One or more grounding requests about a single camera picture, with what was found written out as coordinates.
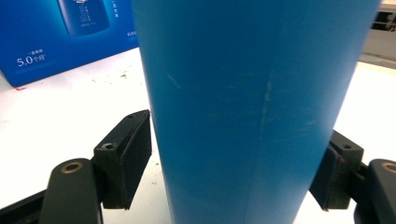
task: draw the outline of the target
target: dark blue box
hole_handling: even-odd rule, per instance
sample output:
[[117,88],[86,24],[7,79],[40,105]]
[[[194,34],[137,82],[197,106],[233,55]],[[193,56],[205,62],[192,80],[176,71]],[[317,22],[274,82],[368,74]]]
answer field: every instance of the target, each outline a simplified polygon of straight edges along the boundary
[[0,70],[13,87],[137,47],[131,0],[5,1]]

